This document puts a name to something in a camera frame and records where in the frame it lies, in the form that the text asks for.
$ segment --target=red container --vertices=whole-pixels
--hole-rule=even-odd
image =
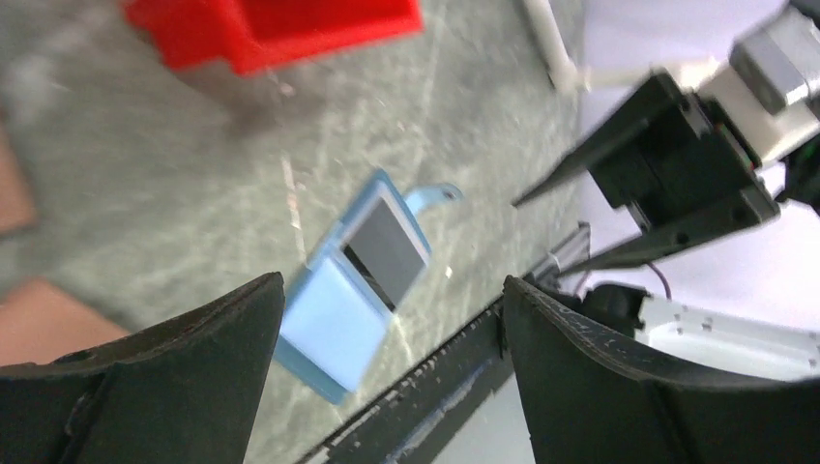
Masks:
[[[416,0],[132,0],[126,16],[169,68],[225,59],[238,74],[424,28]]]

